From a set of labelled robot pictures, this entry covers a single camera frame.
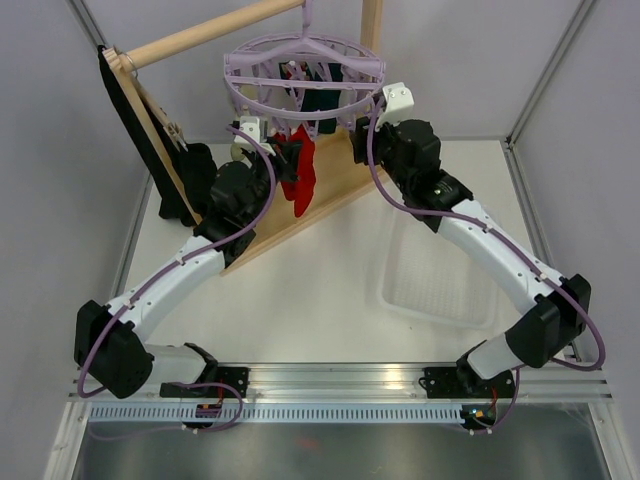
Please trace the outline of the red sock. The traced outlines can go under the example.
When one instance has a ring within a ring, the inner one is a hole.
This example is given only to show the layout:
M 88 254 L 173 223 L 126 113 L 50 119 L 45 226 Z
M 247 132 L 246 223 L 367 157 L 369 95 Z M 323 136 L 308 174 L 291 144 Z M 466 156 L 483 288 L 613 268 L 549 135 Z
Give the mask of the red sock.
M 288 139 L 281 133 L 276 133 L 271 139 L 280 140 L 280 141 L 285 141 L 285 140 L 297 141 L 297 140 Z M 280 183 L 286 200 L 293 201 L 295 199 L 295 196 L 296 196 L 296 194 L 295 194 L 296 183 L 297 182 L 295 182 L 295 183 Z
M 295 186 L 294 216 L 300 218 L 309 207 L 316 185 L 314 169 L 315 143 L 310 139 L 306 129 L 300 127 L 292 136 L 292 140 L 302 141 L 302 150 L 299 156 L 298 181 Z

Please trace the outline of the cream sock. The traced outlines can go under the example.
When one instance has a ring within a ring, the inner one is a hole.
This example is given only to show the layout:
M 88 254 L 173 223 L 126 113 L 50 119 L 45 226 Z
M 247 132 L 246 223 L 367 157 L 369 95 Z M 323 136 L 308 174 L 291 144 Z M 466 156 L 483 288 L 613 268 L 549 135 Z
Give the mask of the cream sock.
M 247 160 L 244 150 L 236 144 L 230 146 L 230 157 L 232 161 L 245 162 Z

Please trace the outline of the purple round clip hanger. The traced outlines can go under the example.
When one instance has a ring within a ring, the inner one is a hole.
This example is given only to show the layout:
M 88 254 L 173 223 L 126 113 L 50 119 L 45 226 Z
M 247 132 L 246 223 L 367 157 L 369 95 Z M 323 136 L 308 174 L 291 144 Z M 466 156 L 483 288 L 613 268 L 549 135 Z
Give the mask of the purple round clip hanger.
M 286 133 L 304 127 L 311 137 L 319 121 L 335 117 L 337 127 L 353 130 L 356 121 L 374 106 L 386 65 L 370 49 L 336 36 L 311 32 L 312 3 L 302 6 L 299 31 L 258 37 L 224 56 L 224 80 L 239 116 L 262 117 L 276 130 Z M 283 80 L 279 64 L 295 61 L 304 80 Z M 331 78 L 330 63 L 341 67 L 341 82 Z M 286 87 L 306 90 L 340 90 L 339 106 L 333 110 L 304 112 L 302 98 L 285 92 Z

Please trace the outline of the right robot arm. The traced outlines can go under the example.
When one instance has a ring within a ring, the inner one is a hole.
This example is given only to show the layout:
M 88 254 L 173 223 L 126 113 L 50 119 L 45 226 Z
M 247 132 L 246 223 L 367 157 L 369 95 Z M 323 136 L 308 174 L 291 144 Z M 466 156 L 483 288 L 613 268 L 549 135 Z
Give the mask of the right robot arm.
M 396 125 L 361 118 L 350 135 L 354 161 L 375 182 L 383 170 L 399 190 L 382 196 L 451 242 L 488 272 L 519 312 L 504 333 L 464 353 L 454 367 L 459 388 L 478 395 L 499 375 L 526 366 L 541 368 L 585 331 L 591 286 L 581 275 L 567 277 L 527 252 L 500 228 L 472 191 L 441 167 L 441 142 L 429 122 Z

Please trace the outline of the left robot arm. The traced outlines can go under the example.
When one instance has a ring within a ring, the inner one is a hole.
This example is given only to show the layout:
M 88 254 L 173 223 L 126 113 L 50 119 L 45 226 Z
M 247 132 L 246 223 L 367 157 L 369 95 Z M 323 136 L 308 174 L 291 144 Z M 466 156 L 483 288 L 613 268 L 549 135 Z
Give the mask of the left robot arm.
M 193 290 L 245 253 L 277 185 L 297 178 L 300 142 L 276 135 L 263 143 L 235 143 L 243 160 L 217 169 L 206 215 L 174 256 L 109 302 L 89 300 L 80 307 L 74 339 L 80 397 L 107 391 L 124 399 L 150 380 L 159 382 L 165 393 L 189 390 L 205 397 L 216 389 L 218 362 L 206 350 L 191 342 L 158 346 L 148 340 Z

